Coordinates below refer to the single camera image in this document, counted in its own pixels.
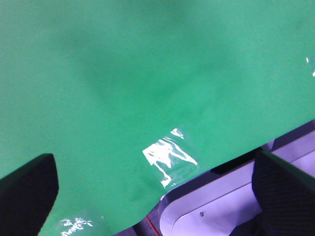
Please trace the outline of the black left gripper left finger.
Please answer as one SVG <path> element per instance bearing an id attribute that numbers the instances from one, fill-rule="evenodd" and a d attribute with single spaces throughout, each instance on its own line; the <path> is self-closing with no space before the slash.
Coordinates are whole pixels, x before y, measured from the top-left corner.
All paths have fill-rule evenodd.
<path id="1" fill-rule="evenodd" d="M 54 155 L 41 154 L 0 180 L 0 234 L 36 236 L 59 192 Z"/>

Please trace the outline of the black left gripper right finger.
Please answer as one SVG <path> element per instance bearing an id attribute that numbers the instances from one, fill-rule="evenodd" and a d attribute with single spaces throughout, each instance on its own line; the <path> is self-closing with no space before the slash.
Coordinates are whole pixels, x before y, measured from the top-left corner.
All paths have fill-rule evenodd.
<path id="1" fill-rule="evenodd" d="M 315 234 L 315 178 L 278 156 L 255 156 L 252 190 L 268 236 Z"/>

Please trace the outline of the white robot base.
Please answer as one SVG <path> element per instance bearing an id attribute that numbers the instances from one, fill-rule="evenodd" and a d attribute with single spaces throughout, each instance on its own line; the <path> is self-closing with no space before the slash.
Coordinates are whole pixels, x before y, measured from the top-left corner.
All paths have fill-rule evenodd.
<path id="1" fill-rule="evenodd" d="M 269 151 L 315 174 L 315 123 L 309 121 L 162 196 L 133 236 L 227 236 L 261 209 L 252 191 L 255 155 Z"/>

